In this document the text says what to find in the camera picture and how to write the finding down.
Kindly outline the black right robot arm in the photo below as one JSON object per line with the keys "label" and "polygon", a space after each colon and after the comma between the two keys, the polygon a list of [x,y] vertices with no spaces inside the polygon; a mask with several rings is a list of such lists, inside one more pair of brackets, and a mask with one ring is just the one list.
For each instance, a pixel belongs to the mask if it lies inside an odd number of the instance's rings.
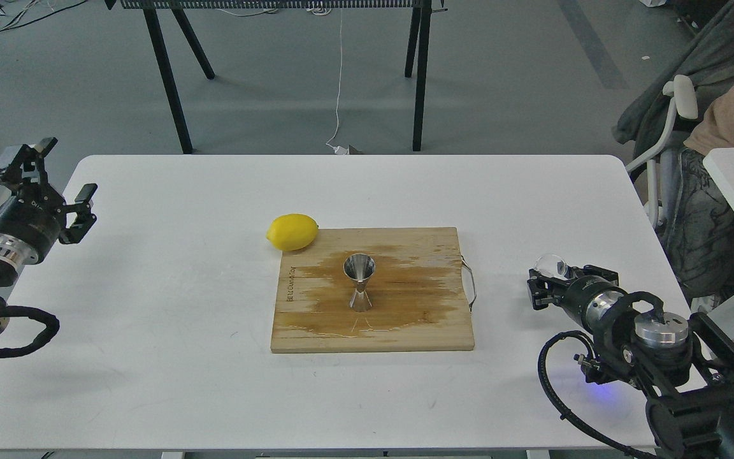
{"label": "black right robot arm", "polygon": [[562,259],[553,271],[531,268],[527,284],[534,310],[558,306],[579,326],[551,337],[538,355],[540,384],[561,419],[624,455],[650,457],[595,430],[554,391],[548,353],[574,338],[586,348],[575,360],[587,383],[620,381],[644,394],[664,458],[734,458],[734,343],[707,314],[667,312],[656,295],[623,290],[614,271]]}

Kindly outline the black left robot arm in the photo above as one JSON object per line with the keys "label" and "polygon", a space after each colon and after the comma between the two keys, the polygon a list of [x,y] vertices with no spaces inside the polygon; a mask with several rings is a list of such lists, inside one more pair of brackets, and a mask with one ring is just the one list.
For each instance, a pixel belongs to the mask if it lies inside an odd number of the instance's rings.
{"label": "black left robot arm", "polygon": [[[0,206],[0,288],[14,285],[24,266],[43,262],[55,243],[80,243],[96,223],[92,212],[96,184],[82,186],[75,200],[67,203],[48,180],[45,159],[57,142],[49,137],[35,145],[23,143],[8,147],[0,156],[0,186],[10,192]],[[32,354],[58,334],[59,320],[53,314],[8,305],[0,296],[0,334],[13,317],[26,317],[44,329],[26,346],[0,348],[0,358]]]}

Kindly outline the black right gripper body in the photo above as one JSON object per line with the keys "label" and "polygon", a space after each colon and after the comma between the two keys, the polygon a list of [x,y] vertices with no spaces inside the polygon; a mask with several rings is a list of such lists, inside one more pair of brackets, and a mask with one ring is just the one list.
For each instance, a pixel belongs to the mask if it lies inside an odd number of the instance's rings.
{"label": "black right gripper body", "polygon": [[559,307],[585,331],[595,333],[603,328],[604,314],[626,294],[613,282],[597,275],[585,275],[571,281]]}

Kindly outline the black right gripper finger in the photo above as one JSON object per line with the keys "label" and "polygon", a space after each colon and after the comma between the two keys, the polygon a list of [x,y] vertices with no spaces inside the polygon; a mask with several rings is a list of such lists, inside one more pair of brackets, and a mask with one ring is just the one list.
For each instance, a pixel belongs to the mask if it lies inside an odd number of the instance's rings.
{"label": "black right gripper finger", "polygon": [[617,272],[602,268],[597,265],[572,266],[570,268],[573,278],[571,286],[588,288],[593,284],[608,284],[619,287],[619,275]]}
{"label": "black right gripper finger", "polygon": [[568,290],[568,279],[550,277],[536,268],[530,268],[527,285],[533,310],[545,310],[551,305],[562,307]]}

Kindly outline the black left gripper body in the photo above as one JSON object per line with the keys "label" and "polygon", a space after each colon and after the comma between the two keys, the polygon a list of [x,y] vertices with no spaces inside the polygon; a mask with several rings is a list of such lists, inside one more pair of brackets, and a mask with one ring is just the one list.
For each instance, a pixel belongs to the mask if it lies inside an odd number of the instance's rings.
{"label": "black left gripper body", "polygon": [[65,218],[58,212],[44,209],[37,201],[24,203],[11,196],[0,206],[0,237],[8,236],[26,244],[33,252],[28,265],[44,261],[64,223]]}

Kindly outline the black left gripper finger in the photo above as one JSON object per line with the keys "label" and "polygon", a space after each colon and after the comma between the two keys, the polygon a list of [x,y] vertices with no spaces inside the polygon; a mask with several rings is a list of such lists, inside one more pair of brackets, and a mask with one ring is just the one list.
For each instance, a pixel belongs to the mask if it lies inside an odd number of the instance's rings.
{"label": "black left gripper finger", "polygon": [[48,137],[35,145],[14,145],[0,155],[0,186],[26,203],[57,205],[59,193],[48,180],[45,157],[58,139]]}
{"label": "black left gripper finger", "polygon": [[[89,233],[97,221],[96,215],[92,212],[92,199],[97,189],[98,185],[96,183],[85,184],[76,195],[73,204],[64,204],[59,207],[58,215],[63,217],[63,227],[58,237],[59,243],[64,245],[79,244],[85,235]],[[64,226],[64,217],[70,213],[75,214],[75,219],[69,227],[66,227]]]}

